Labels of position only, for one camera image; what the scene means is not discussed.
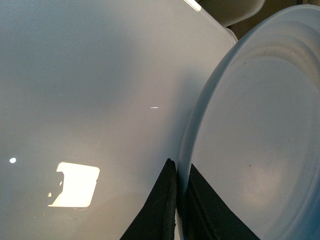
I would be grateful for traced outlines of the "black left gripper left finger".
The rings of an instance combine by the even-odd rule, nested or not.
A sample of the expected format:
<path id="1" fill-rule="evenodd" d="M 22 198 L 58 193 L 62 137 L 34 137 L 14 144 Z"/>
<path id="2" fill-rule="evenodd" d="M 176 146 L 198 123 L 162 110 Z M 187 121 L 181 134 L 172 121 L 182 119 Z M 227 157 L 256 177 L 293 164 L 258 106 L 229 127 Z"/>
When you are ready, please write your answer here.
<path id="1" fill-rule="evenodd" d="M 177 170 L 167 159 L 142 209 L 122 240 L 173 240 L 176 227 Z"/>

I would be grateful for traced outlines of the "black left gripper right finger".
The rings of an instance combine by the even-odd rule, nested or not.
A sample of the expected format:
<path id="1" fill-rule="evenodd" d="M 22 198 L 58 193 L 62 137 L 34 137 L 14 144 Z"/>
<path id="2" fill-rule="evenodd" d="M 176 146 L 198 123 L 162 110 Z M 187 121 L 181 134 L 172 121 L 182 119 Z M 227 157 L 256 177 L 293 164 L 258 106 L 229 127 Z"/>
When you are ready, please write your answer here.
<path id="1" fill-rule="evenodd" d="M 258 240 L 192 164 L 179 205 L 184 240 Z"/>

